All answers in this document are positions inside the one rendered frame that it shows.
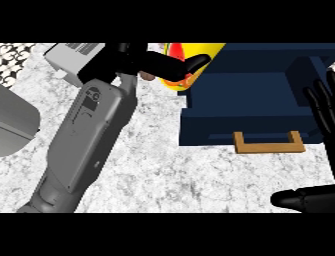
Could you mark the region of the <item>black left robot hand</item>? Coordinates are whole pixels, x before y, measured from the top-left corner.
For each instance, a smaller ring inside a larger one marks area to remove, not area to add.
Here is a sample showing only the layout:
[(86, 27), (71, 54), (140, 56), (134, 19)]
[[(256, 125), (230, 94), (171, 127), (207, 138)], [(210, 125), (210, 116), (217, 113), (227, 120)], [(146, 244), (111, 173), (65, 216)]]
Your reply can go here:
[(146, 43), (108, 43), (78, 72), (81, 83), (92, 79), (111, 83), (117, 73), (136, 75), (140, 71), (177, 82), (191, 69), (179, 59), (148, 50)]

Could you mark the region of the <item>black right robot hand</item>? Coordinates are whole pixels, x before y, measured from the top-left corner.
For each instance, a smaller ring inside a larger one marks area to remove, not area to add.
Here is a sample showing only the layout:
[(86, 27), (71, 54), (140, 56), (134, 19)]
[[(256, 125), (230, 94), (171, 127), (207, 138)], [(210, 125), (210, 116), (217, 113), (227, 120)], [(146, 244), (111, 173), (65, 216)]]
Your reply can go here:
[[(335, 72), (326, 71), (326, 83), (316, 80), (315, 89), (303, 89), (313, 117), (323, 136), (329, 167), (335, 180)], [(273, 206), (301, 213), (335, 213), (335, 183), (275, 192), (270, 196)]]

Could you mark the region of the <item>yellow and red cup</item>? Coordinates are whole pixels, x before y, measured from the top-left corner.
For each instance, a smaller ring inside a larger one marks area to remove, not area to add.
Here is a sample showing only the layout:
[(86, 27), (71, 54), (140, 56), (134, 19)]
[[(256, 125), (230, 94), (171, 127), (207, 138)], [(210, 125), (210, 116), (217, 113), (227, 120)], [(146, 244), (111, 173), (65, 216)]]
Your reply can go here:
[(165, 43), (164, 54), (183, 61), (191, 69), (185, 79), (173, 82), (161, 79), (163, 84), (174, 91), (185, 91), (191, 88), (208, 63), (219, 54), (225, 43)]

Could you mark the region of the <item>dark blue drawer front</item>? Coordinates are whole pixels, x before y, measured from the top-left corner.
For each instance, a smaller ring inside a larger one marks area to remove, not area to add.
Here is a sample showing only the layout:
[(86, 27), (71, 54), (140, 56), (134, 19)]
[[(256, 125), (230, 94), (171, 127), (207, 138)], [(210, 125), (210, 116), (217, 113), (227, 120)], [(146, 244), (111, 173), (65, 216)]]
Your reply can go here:
[(287, 142), (298, 131), (306, 144), (319, 144), (322, 135), (309, 107), (241, 110), (186, 108), (180, 115), (180, 146), (232, 145), (239, 131), (248, 143)]

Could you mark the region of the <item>dark blue drawer cabinet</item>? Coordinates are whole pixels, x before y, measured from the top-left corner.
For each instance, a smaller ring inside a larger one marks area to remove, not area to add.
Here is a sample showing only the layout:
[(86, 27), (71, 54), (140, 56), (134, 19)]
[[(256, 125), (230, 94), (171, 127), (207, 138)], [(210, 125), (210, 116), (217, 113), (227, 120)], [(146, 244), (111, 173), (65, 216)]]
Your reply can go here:
[(306, 107), (301, 89), (325, 78), (334, 62), (335, 43), (227, 43), (185, 92), (188, 107), (263, 100)]

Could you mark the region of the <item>pale grey box appliance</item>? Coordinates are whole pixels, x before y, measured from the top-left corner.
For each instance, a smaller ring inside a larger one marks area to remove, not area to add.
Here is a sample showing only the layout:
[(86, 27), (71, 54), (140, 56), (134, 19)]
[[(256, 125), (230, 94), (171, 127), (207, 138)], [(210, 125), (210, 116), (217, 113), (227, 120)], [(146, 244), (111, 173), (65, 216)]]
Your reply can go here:
[(56, 43), (44, 52), (44, 59), (56, 70), (56, 77), (77, 88), (83, 86), (78, 72), (103, 47), (103, 43)]

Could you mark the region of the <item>grey rounded appliance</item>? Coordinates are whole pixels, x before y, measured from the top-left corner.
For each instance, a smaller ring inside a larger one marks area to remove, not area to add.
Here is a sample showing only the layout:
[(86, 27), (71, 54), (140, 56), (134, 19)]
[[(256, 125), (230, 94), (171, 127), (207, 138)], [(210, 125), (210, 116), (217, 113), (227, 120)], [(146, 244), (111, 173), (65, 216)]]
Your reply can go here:
[(38, 127), (37, 108), (0, 84), (0, 157), (24, 148)]

